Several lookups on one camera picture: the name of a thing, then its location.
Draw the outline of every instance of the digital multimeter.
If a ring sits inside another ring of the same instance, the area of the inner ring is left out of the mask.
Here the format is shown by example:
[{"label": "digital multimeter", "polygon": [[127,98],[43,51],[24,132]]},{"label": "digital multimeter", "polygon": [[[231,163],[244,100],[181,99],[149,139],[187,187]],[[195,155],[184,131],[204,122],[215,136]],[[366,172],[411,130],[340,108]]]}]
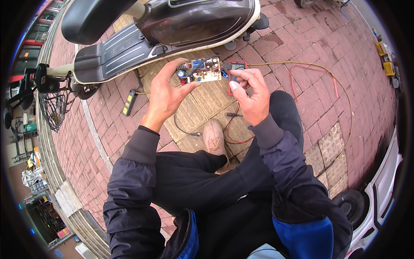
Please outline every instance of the digital multimeter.
[{"label": "digital multimeter", "polygon": [[[247,67],[247,63],[244,61],[229,61],[229,64],[230,64],[229,82],[234,81],[234,82],[240,83],[239,81],[237,81],[237,77],[231,74],[230,70],[233,70],[233,69],[244,70]],[[231,90],[230,86],[229,86],[229,95],[233,96],[233,91]]]}]

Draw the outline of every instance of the sidewalk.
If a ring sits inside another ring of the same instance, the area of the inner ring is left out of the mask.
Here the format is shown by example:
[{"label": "sidewalk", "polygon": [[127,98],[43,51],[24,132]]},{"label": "sidewalk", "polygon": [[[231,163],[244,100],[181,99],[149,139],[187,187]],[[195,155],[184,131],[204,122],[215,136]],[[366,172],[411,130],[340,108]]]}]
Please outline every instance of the sidewalk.
[{"label": "sidewalk", "polygon": [[[330,1],[320,1],[308,9],[298,8],[292,0],[260,0],[260,3],[261,12],[269,17],[270,27],[254,32],[249,42],[238,41],[234,51],[219,46],[182,56],[195,59],[217,53],[226,61],[265,63],[290,60],[312,62],[330,69],[346,87],[352,112],[347,95],[339,84],[339,97],[336,97],[329,74],[301,67],[292,69],[297,107],[303,122],[304,152],[307,163],[313,165],[315,175],[327,186],[331,198],[344,189],[356,188],[364,181],[364,173],[373,161],[380,138],[391,136],[395,116],[394,92],[382,70],[371,29],[351,4],[342,8],[349,18],[347,20]],[[115,23],[101,40],[118,31],[122,24]],[[74,56],[74,44],[68,43],[58,32],[50,66],[71,63]],[[139,68],[146,91],[167,61]],[[257,68],[271,91],[279,89],[294,96],[289,71],[291,64]],[[236,104],[235,99],[227,94],[227,83],[220,83],[204,83],[186,97],[177,112],[177,122],[182,129],[202,132],[203,124],[212,118],[218,119],[222,126],[227,124],[225,113],[234,112]],[[137,87],[137,78],[130,72],[102,84],[99,91],[87,100],[98,140],[93,138],[79,99],[66,114],[59,133],[53,133],[65,176],[71,181],[84,209],[89,210],[104,229],[102,206],[107,198],[106,185],[111,174],[111,167],[105,161],[113,165],[120,157],[149,106],[147,96],[138,95],[131,115],[125,117],[121,114],[129,90]],[[325,172],[324,167],[333,161],[348,140],[351,116],[354,123],[345,153],[335,166]],[[175,127],[172,118],[165,122],[160,135],[159,151],[194,152],[204,149],[202,138],[186,136]],[[230,136],[238,141],[251,137],[242,118],[234,119]],[[105,157],[99,152],[97,146],[100,145],[104,148]],[[249,145],[226,146],[233,164],[243,159]],[[171,234],[175,230],[171,216],[162,208],[154,207],[161,217],[162,229]]]}]

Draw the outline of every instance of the capacitor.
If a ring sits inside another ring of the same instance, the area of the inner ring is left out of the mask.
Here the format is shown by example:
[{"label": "capacitor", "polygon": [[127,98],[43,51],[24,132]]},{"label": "capacitor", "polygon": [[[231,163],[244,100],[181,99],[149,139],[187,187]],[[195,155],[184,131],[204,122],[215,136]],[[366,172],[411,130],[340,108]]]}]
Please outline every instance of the capacitor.
[{"label": "capacitor", "polygon": [[185,75],[185,72],[183,70],[178,70],[177,71],[177,76],[178,77],[184,77],[184,75]]}]

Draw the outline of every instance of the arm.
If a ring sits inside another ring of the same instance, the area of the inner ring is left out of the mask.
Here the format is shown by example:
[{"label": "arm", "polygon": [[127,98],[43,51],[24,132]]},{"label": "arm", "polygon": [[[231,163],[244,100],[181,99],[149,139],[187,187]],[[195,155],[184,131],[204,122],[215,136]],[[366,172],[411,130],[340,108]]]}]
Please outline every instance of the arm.
[{"label": "arm", "polygon": [[178,58],[167,63],[154,78],[148,112],[113,166],[103,205],[111,258],[157,258],[164,249],[161,220],[150,206],[156,184],[155,154],[164,121],[200,85],[193,82],[174,88],[170,84],[176,68],[186,61]]},{"label": "arm", "polygon": [[[283,131],[269,114],[269,90],[259,70],[232,70],[240,85],[230,83],[243,117],[253,127],[260,153],[275,179],[273,214],[291,222],[310,222],[328,217],[333,229],[332,257],[345,256],[352,238],[352,226],[341,209],[328,198],[325,186],[313,176],[295,137]],[[249,98],[247,84],[254,94]]]}]

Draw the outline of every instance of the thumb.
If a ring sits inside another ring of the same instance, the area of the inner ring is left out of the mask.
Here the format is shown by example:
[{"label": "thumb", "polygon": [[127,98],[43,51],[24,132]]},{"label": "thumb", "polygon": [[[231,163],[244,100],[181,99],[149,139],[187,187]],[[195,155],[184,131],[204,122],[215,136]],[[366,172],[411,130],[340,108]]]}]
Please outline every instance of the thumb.
[{"label": "thumb", "polygon": [[231,81],[229,85],[231,90],[233,91],[234,98],[236,98],[240,102],[240,104],[249,101],[249,96],[247,96],[246,91],[241,87],[239,83]]},{"label": "thumb", "polygon": [[184,97],[191,93],[196,87],[201,86],[200,82],[193,81],[191,83],[185,84],[179,88],[180,94]]}]

